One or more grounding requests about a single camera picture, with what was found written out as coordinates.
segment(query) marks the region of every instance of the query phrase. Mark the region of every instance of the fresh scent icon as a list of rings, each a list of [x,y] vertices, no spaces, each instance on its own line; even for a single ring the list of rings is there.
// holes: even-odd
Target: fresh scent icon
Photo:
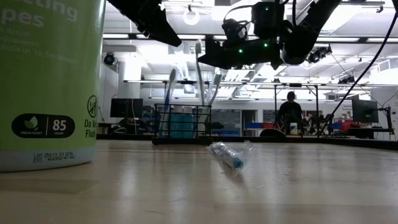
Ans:
[[[35,116],[33,116],[32,119],[30,119],[30,121],[25,121],[25,126],[29,129],[33,129],[34,131],[37,131],[39,127],[37,126],[37,118]]]

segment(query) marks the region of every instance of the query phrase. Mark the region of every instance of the computer monitor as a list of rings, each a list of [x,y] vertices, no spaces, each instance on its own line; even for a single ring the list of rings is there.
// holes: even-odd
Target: computer monitor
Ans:
[[[363,123],[379,122],[377,102],[370,100],[352,100],[352,102],[354,121]]]
[[[143,99],[113,98],[111,102],[111,117],[141,118],[143,103],[144,103]]]

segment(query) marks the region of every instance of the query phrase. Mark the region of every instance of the green label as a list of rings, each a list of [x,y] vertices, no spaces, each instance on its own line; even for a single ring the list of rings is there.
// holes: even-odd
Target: green label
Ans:
[[[0,0],[0,151],[95,144],[104,7]]]

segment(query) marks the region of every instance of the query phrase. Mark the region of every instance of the person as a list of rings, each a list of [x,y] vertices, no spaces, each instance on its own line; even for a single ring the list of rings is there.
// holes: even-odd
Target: person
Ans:
[[[277,113],[277,122],[282,123],[282,130],[286,131],[286,134],[290,134],[290,124],[297,123],[297,127],[300,128],[303,134],[302,125],[302,110],[301,106],[294,101],[295,94],[293,91],[288,92],[287,101],[282,103]]]

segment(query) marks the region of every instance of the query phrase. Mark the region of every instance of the table surface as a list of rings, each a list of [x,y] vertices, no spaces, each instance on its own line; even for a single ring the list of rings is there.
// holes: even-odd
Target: table surface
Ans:
[[[255,147],[233,176],[204,146],[98,141],[91,163],[0,174],[0,223],[397,223],[396,152]]]

